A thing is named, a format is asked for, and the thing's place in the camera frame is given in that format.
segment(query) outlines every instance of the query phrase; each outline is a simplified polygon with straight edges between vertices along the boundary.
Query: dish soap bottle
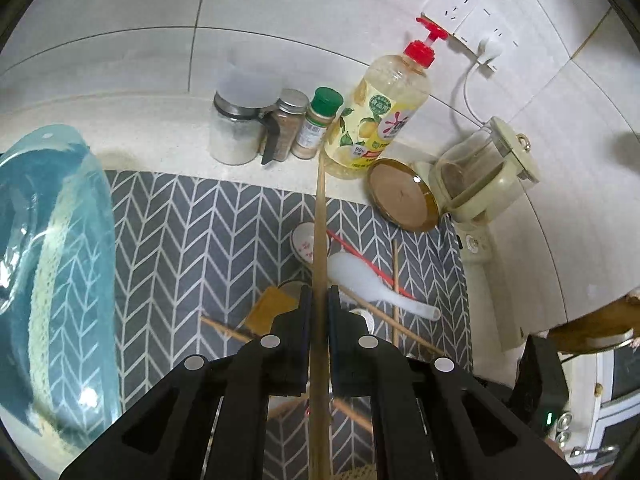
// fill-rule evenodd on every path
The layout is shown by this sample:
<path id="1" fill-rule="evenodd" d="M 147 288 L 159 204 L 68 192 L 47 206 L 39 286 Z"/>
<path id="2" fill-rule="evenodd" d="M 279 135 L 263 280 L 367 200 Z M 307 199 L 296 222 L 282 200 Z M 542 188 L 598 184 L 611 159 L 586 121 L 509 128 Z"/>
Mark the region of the dish soap bottle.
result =
<path id="1" fill-rule="evenodd" d="M 425 18 L 416 21 L 429 30 L 429 37 L 412 41 L 400 56 L 375 60 L 329 128 L 323 147 L 327 173 L 344 179 L 363 176 L 429 97 L 424 69 L 435 58 L 431 45 L 449 35 Z"/>

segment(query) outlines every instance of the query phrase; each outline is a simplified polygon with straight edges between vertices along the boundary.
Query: white spoon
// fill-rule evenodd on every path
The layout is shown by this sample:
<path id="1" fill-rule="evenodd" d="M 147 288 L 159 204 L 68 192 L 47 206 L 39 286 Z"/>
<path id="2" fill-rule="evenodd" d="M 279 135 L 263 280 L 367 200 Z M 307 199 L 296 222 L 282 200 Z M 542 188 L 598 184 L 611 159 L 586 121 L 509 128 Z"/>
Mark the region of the white spoon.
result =
<path id="1" fill-rule="evenodd" d="M 437 321 L 440 309 L 420 301 L 411 300 L 387 288 L 380 277 L 361 259 L 349 253 L 335 253 L 327 261 L 329 279 L 352 290 L 363 300 L 388 301 L 416 316 Z"/>

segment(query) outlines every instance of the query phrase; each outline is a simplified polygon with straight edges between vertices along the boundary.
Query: chevron pattern mat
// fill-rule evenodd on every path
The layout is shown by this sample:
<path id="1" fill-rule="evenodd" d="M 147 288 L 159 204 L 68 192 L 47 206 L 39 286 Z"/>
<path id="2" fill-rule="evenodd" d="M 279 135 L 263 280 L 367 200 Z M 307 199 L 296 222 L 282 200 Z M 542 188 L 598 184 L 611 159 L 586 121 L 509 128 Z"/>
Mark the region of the chevron pattern mat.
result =
<path id="1" fill-rule="evenodd" d="M 200 313 L 238 326 L 269 285 L 309 281 L 289 234 L 313 220 L 315 198 L 221 180 L 165 173 L 108 171 L 116 222 L 116 355 L 123 409 L 191 353 L 234 354 L 240 343 L 200 322 Z M 442 311 L 439 322 L 411 314 L 402 323 L 471 368 L 466 282 L 448 217 L 429 233 L 386 222 L 373 208 L 331 199 L 328 227 L 392 275 L 391 240 L 399 245 L 400 281 L 418 300 Z M 332 242 L 330 251 L 340 250 Z M 389 304 L 379 308 L 391 314 Z M 378 322 L 376 335 L 390 337 Z M 430 359 L 412 340 L 405 354 Z M 353 399 L 368 415 L 369 399 Z M 305 479 L 306 406 L 270 420 L 264 478 Z M 374 460 L 372 437 L 341 412 L 332 423 L 334 474 Z"/>

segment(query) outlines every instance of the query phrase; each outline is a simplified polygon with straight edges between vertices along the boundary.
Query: green round logo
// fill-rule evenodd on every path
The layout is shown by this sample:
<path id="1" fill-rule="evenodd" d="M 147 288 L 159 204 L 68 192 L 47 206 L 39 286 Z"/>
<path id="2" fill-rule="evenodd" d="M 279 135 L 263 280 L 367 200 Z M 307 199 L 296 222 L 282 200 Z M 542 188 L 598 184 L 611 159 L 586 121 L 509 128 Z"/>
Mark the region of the green round logo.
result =
<path id="1" fill-rule="evenodd" d="M 374 95 L 369 100 L 369 108 L 373 113 L 382 116 L 391 110 L 391 102 L 383 95 Z"/>

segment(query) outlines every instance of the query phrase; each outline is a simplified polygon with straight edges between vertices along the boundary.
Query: green lid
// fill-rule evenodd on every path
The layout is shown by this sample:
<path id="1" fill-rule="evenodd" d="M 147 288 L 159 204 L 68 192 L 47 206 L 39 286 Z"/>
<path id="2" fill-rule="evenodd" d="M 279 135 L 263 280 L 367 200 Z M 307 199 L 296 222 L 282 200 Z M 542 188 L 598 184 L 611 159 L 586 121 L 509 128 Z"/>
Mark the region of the green lid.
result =
<path id="1" fill-rule="evenodd" d="M 344 99 L 332 88 L 321 86 L 316 89 L 314 99 L 311 101 L 313 111 L 323 117 L 333 117 L 342 106 Z"/>

